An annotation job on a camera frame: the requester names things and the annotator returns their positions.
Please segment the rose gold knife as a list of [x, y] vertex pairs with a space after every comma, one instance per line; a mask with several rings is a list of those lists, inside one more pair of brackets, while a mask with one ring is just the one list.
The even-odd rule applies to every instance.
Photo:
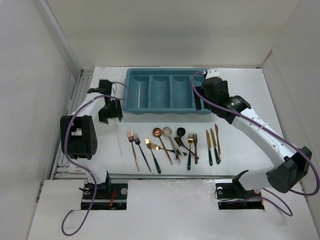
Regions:
[[215, 133], [216, 133], [216, 141], [217, 141], [217, 150], [219, 155], [219, 161], [222, 161], [222, 154], [221, 154], [221, 146], [220, 146], [220, 140], [219, 140], [219, 127], [217, 124], [214, 124], [215, 127]]

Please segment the blue plastic cutlery tray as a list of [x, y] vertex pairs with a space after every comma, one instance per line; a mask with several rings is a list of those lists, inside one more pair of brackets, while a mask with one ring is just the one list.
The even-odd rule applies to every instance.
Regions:
[[[211, 111], [196, 110], [190, 78], [206, 68], [130, 68], [126, 72], [123, 110], [131, 114], [198, 114]], [[140, 84], [140, 108], [138, 88]]]

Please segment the gold knife green handle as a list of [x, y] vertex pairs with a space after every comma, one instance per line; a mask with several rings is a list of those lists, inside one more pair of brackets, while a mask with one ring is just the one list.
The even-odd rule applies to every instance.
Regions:
[[212, 142], [213, 142], [215, 160], [216, 160], [216, 163], [219, 165], [221, 161], [220, 161], [220, 157], [219, 157], [219, 154], [218, 154], [217, 142], [216, 142], [214, 131], [213, 131], [212, 128], [210, 129], [210, 133], [211, 133]]
[[209, 165], [213, 166], [213, 159], [212, 159], [212, 152], [211, 152], [212, 145], [211, 145], [210, 134], [208, 130], [206, 130], [206, 141], [207, 141], [207, 148], [208, 148]]

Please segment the copper round spoon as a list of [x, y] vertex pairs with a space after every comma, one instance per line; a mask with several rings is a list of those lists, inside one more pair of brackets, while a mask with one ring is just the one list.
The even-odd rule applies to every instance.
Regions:
[[166, 155], [167, 155], [167, 157], [168, 157], [168, 159], [169, 159], [169, 161], [170, 161], [170, 164], [173, 165], [174, 163], [173, 163], [173, 161], [172, 161], [172, 159], [171, 159], [171, 157], [170, 157], [170, 155], [169, 155], [169, 152], [168, 152], [168, 150], [166, 149], [166, 147], [165, 147], [165, 145], [164, 145], [164, 142], [163, 142], [162, 139], [161, 139], [161, 136], [163, 135], [162, 130], [161, 130], [159, 127], [156, 127], [156, 128], [154, 128], [154, 129], [152, 130], [152, 134], [153, 134], [154, 137], [156, 137], [156, 138], [158, 138], [158, 139], [160, 140], [160, 143], [161, 143], [161, 145], [162, 145], [162, 147], [163, 147], [163, 149], [164, 149], [164, 151], [165, 151], [165, 153], [166, 153]]

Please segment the gold fork dark handle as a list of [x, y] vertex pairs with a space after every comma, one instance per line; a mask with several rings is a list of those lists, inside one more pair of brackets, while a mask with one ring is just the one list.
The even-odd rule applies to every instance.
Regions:
[[194, 134], [190, 133], [188, 136], [188, 144], [189, 144], [189, 154], [188, 154], [188, 161], [187, 161], [187, 170], [190, 171], [191, 170], [191, 159], [192, 159], [192, 144], [194, 142]]

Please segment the white silver round spoon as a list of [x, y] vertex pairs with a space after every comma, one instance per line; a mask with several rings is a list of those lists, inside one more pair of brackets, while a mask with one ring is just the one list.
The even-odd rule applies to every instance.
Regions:
[[177, 153], [179, 153], [182, 157], [184, 156], [184, 153], [183, 151], [181, 150], [181, 148], [179, 147], [179, 145], [177, 144], [177, 142], [174, 140], [174, 137], [173, 137], [173, 131], [170, 127], [165, 127], [163, 128], [163, 134], [166, 136], [166, 137], [169, 137], [170, 140], [172, 141], [172, 144], [174, 146], [174, 149], [176, 150]]

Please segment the black round spoon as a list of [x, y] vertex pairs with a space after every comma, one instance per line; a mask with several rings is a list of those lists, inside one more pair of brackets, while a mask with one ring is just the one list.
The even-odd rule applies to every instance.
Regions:
[[180, 160], [179, 155], [184, 156], [184, 153], [180, 149], [181, 149], [182, 137], [186, 134], [186, 130], [183, 127], [179, 127], [177, 129], [177, 131], [176, 131], [176, 134], [177, 134], [177, 137], [178, 137], [177, 144], [178, 144], [178, 147], [179, 147], [177, 152], [176, 152], [176, 159]]

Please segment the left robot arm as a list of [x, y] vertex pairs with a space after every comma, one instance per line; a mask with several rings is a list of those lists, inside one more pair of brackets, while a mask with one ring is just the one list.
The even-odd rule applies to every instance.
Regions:
[[85, 171], [89, 192], [100, 198], [111, 195], [112, 186], [108, 171], [94, 159], [98, 151], [95, 126], [108, 124], [110, 119], [123, 119], [121, 98], [116, 97], [117, 81], [101, 79], [98, 87], [90, 88], [79, 107], [60, 118], [61, 148], [67, 160]]

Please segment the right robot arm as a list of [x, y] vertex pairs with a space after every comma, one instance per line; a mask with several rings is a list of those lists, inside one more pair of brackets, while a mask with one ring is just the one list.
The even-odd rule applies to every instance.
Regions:
[[203, 71], [200, 86], [193, 86], [196, 109], [201, 109], [200, 100], [206, 109], [226, 120], [242, 131], [270, 159], [272, 165], [255, 171], [244, 170], [232, 180], [232, 193], [243, 197], [250, 190], [274, 188], [287, 193], [304, 178], [309, 169], [315, 175], [316, 188], [310, 193], [314, 196], [320, 190], [320, 177], [311, 162], [312, 153], [307, 147], [297, 148], [270, 128], [241, 96], [229, 95], [228, 83], [218, 76], [210, 76]]

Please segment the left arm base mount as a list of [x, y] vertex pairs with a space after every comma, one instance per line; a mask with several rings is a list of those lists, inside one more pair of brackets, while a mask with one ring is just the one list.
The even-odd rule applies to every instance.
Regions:
[[82, 192], [81, 210], [122, 211], [127, 209], [128, 182], [113, 180], [107, 175], [106, 182], [97, 185], [94, 197], [94, 184], [85, 183]]

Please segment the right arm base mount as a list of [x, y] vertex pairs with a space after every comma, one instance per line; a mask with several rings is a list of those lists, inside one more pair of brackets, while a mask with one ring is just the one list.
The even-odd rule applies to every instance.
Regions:
[[261, 193], [245, 190], [241, 185], [232, 183], [230, 179], [215, 182], [214, 197], [219, 210], [264, 210]]

